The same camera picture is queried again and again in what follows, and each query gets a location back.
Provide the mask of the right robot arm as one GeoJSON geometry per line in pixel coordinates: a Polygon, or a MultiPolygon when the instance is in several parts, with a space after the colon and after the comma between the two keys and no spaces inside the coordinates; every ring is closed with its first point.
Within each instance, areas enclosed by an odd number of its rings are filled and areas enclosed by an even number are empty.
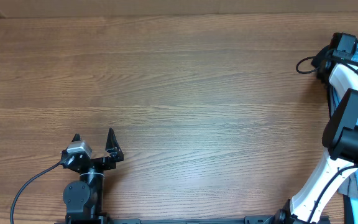
{"type": "Polygon", "coordinates": [[[311,64],[328,86],[330,120],[318,165],[302,189],[266,223],[328,223],[321,213],[342,183],[358,169],[358,39],[337,32],[311,64]]]}

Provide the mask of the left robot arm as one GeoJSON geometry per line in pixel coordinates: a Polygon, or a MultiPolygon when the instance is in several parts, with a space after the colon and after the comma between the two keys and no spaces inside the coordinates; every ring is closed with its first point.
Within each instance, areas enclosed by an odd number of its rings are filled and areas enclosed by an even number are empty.
{"type": "Polygon", "coordinates": [[[79,174],[79,180],[69,183],[63,191],[65,223],[112,223],[109,214],[103,212],[104,172],[124,160],[113,128],[108,131],[105,151],[107,156],[92,158],[91,147],[79,134],[62,151],[60,165],[79,174]]]}

